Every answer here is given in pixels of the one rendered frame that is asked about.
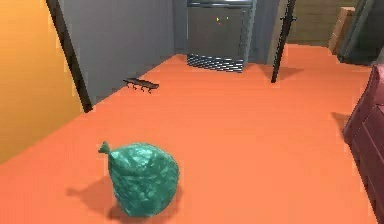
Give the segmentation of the black skateboard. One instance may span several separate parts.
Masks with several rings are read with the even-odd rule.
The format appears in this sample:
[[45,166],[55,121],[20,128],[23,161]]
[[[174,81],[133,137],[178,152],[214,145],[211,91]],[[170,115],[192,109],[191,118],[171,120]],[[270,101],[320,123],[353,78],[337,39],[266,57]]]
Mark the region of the black skateboard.
[[147,80],[137,79],[137,78],[128,78],[123,79],[123,82],[126,84],[128,88],[132,87],[134,90],[137,89],[137,87],[140,87],[140,89],[145,92],[147,91],[150,93],[154,89],[158,89],[159,85],[152,83]]

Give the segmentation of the tan cardboard box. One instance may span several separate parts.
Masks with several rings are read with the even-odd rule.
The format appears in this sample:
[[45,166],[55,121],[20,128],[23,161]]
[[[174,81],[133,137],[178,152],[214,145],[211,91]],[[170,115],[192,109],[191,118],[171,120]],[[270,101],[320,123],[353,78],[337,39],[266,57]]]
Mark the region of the tan cardboard box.
[[340,12],[328,42],[328,49],[333,55],[336,55],[346,32],[352,21],[352,16],[355,12],[354,7],[341,7]]

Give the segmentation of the black room door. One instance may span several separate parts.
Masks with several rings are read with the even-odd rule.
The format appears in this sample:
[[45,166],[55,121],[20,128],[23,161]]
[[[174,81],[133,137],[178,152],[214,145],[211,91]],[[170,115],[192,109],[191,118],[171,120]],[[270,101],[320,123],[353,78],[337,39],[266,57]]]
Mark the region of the black room door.
[[282,21],[282,28],[281,28],[279,42],[277,45],[276,54],[275,54],[274,63],[273,63],[273,73],[271,77],[272,83],[275,83],[277,81],[281,59],[284,51],[284,46],[290,32],[291,23],[296,20],[296,17],[293,16],[295,2],[296,0],[287,0],[285,13],[280,18],[280,20]]

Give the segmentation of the black door frame post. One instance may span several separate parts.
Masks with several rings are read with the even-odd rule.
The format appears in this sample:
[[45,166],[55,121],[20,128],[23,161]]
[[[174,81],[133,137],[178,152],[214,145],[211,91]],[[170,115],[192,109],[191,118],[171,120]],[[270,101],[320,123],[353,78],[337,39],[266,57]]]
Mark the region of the black door frame post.
[[53,25],[56,29],[61,48],[63,49],[69,71],[71,72],[76,91],[79,95],[82,108],[85,113],[88,113],[92,110],[92,103],[86,88],[84,77],[80,70],[78,58],[69,35],[67,25],[64,20],[63,10],[61,9],[59,0],[45,1],[48,6]]

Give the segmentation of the green tied garbage bag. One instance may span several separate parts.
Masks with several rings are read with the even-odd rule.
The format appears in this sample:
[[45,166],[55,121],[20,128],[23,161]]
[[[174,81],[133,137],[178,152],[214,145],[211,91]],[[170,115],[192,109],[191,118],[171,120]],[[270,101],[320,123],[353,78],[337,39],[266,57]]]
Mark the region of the green tied garbage bag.
[[171,203],[180,169],[169,153],[148,143],[132,143],[112,150],[107,141],[98,152],[108,156],[114,196],[129,217],[152,217]]

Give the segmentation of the dark red chest of drawers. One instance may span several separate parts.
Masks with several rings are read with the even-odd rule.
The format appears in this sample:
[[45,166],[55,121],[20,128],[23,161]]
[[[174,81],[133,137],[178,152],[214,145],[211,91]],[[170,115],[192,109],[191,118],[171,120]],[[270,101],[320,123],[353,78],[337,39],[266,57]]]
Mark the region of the dark red chest of drawers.
[[372,67],[366,89],[343,129],[378,224],[384,224],[384,64]]

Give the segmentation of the dark green leaning panel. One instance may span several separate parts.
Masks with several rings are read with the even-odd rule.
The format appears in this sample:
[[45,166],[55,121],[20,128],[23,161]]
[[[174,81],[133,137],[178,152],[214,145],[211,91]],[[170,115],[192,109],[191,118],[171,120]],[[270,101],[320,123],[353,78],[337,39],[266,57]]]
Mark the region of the dark green leaning panel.
[[384,0],[359,0],[338,50],[342,63],[371,65],[384,47]]

